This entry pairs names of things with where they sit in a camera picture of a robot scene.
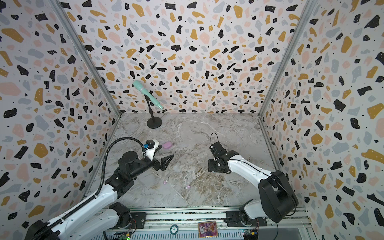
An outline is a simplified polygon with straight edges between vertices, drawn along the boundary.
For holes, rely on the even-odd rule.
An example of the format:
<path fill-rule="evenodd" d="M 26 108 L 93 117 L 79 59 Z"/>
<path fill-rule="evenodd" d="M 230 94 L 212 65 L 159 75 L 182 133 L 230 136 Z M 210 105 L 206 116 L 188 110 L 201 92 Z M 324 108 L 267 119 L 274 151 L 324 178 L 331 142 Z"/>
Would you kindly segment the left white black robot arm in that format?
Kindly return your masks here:
<path fill-rule="evenodd" d="M 107 229 L 141 228 L 145 214 L 132 214 L 130 209 L 117 200 L 127 193 L 137 177 L 148 169 L 165 171 L 174 155 L 158 161 L 129 151 L 118 160 L 118 168 L 96 191 L 79 204 L 46 223 L 37 221 L 26 234 L 27 240 L 79 240 L 104 233 Z"/>

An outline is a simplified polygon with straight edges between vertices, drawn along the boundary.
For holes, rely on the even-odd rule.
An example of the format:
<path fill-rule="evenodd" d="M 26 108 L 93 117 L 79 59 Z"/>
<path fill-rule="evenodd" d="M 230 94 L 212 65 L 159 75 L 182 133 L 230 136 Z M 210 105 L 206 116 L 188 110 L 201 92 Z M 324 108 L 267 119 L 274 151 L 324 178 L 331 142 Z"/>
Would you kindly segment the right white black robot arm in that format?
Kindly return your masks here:
<path fill-rule="evenodd" d="M 257 200 L 242 205 L 234 217 L 228 217 L 229 224 L 253 226 L 261 218 L 279 223 L 296 211 L 299 201 L 283 172 L 271 172 L 244 159 L 236 151 L 227 151 L 220 142 L 210 146 L 213 158 L 209 160 L 211 173 L 235 173 L 254 185 L 259 193 Z"/>

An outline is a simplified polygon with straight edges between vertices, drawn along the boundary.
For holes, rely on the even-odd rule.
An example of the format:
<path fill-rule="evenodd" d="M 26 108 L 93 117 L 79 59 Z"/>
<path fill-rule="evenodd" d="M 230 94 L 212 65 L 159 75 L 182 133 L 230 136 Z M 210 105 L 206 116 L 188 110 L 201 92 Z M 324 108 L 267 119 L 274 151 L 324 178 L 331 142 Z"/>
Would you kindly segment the pink earbud case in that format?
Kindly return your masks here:
<path fill-rule="evenodd" d="M 171 142 L 166 142 L 163 144 L 164 149 L 170 149 L 172 146 L 173 146 L 173 144 Z"/>

